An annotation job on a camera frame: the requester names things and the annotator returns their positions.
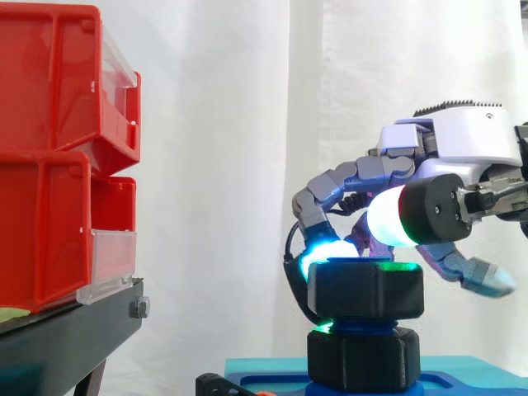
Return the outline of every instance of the white backdrop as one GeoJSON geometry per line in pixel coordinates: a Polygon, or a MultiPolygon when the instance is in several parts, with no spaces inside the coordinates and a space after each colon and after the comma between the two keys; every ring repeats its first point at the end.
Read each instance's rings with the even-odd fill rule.
{"type": "MultiPolygon", "coordinates": [[[[142,163],[125,174],[139,186],[137,275],[152,300],[109,359],[104,396],[190,395],[225,358],[302,356],[309,325],[280,262],[291,196],[418,107],[473,98],[528,118],[516,0],[93,3],[143,75],[142,163]]],[[[344,234],[352,220],[337,224],[344,234]]],[[[528,243],[491,220],[461,245],[519,290],[490,301],[426,268],[422,352],[528,375],[528,243]]]]}

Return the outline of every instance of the cyan platform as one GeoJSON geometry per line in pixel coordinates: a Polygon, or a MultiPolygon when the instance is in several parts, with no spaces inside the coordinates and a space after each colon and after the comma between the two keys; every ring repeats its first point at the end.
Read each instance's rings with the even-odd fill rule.
{"type": "MultiPolygon", "coordinates": [[[[225,376],[252,392],[277,396],[343,396],[309,385],[306,358],[230,359],[225,376]]],[[[422,358],[422,376],[401,396],[528,396],[528,378],[521,378],[470,356],[422,358]]]]}

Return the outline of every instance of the bolt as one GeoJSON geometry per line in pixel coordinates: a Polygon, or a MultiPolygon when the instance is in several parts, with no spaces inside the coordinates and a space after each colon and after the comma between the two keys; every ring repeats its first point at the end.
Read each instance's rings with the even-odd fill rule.
{"type": "Polygon", "coordinates": [[[147,296],[138,297],[135,301],[134,318],[145,319],[150,313],[150,298],[147,296]]]}

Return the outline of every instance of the black cable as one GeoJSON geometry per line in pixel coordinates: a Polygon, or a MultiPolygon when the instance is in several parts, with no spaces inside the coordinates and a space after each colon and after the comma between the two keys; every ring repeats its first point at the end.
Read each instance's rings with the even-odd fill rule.
{"type": "Polygon", "coordinates": [[[521,183],[514,187],[508,187],[504,190],[500,190],[496,193],[494,193],[495,197],[500,200],[504,196],[509,196],[510,194],[513,194],[514,192],[522,191],[528,189],[528,181],[525,181],[524,183],[521,183]]]}
{"type": "MultiPolygon", "coordinates": [[[[339,216],[350,216],[353,213],[357,212],[360,209],[364,209],[370,203],[370,197],[366,193],[352,192],[349,196],[346,196],[340,200],[337,204],[341,208],[339,209],[330,209],[328,213],[339,216]]],[[[294,256],[291,254],[291,243],[293,241],[295,232],[299,229],[299,222],[296,222],[291,226],[288,236],[286,237],[286,243],[284,246],[284,261],[291,261],[294,256]]]]}
{"type": "Polygon", "coordinates": [[[293,260],[293,255],[291,254],[291,241],[294,239],[295,231],[299,229],[299,222],[296,221],[294,225],[291,226],[290,231],[288,232],[288,237],[286,238],[286,244],[284,246],[284,261],[289,262],[293,260]]]}
{"type": "Polygon", "coordinates": [[[308,306],[308,284],[300,270],[300,257],[284,262],[284,272],[290,285],[291,292],[294,294],[297,305],[303,311],[304,316],[316,326],[328,322],[327,318],[321,318],[312,312],[308,306]]]}
{"type": "Polygon", "coordinates": [[[349,196],[346,196],[337,204],[341,208],[339,209],[330,209],[328,213],[332,213],[338,216],[350,216],[353,213],[357,212],[359,209],[363,209],[368,206],[370,203],[370,198],[365,193],[352,192],[349,196]]]}

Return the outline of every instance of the red plastic drawer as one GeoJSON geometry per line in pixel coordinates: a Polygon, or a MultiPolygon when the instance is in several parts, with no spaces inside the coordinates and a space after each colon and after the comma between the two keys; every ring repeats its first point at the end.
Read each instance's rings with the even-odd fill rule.
{"type": "Polygon", "coordinates": [[[1,149],[84,152],[94,174],[139,161],[140,77],[92,6],[0,2],[1,149]]]}
{"type": "Polygon", "coordinates": [[[1,308],[37,312],[76,290],[89,303],[96,284],[106,285],[99,295],[108,282],[127,286],[135,182],[96,180],[90,168],[83,153],[0,153],[1,308]]]}

